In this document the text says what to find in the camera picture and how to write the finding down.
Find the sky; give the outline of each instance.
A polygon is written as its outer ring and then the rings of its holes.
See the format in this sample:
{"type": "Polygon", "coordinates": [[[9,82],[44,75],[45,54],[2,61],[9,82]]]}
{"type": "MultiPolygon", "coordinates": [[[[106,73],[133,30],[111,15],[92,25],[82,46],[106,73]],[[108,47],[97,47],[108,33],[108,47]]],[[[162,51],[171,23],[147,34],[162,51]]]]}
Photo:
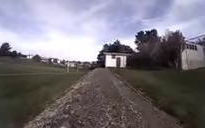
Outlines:
{"type": "Polygon", "coordinates": [[[119,39],[135,49],[135,34],[205,33],[205,0],[0,0],[0,45],[65,60],[95,61],[119,39]]]}

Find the roof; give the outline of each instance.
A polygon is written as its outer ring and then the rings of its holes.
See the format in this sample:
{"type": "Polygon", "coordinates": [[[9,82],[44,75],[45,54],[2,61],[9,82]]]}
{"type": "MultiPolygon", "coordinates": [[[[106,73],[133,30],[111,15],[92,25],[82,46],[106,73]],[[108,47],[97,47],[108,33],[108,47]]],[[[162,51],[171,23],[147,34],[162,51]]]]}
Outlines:
{"type": "Polygon", "coordinates": [[[41,57],[42,60],[48,60],[49,58],[46,57],[41,57]]]}
{"type": "Polygon", "coordinates": [[[204,38],[205,38],[205,34],[202,34],[202,35],[187,39],[186,41],[197,42],[199,40],[203,40],[204,38]]]}
{"type": "Polygon", "coordinates": [[[117,52],[104,52],[105,55],[119,55],[119,56],[130,56],[129,53],[117,53],[117,52]]]}

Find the doorway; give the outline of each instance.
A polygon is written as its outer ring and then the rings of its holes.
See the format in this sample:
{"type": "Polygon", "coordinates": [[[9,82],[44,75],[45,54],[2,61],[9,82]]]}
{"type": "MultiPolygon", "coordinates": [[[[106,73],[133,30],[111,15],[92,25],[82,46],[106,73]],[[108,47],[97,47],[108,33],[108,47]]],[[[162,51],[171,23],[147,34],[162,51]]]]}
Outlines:
{"type": "Polygon", "coordinates": [[[121,68],[121,58],[116,59],[116,66],[117,68],[121,68]]]}

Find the gravel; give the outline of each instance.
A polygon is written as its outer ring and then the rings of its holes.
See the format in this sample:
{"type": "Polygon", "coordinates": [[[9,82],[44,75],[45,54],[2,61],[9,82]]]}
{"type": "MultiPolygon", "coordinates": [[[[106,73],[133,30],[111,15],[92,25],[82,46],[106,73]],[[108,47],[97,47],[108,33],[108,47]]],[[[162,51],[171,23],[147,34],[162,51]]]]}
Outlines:
{"type": "Polygon", "coordinates": [[[25,128],[179,128],[108,69],[88,73],[25,128]]]}

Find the grass field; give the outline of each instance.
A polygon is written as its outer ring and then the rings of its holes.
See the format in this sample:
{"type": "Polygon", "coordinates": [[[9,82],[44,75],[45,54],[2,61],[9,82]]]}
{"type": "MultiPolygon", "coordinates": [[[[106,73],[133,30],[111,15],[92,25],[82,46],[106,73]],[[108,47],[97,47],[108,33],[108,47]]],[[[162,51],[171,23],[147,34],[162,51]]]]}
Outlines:
{"type": "Polygon", "coordinates": [[[0,74],[17,73],[48,74],[0,76],[0,128],[22,127],[85,74],[41,65],[0,63],[0,74]]]}
{"type": "Polygon", "coordinates": [[[155,104],[178,117],[185,127],[205,128],[205,69],[115,72],[145,92],[155,104]]]}

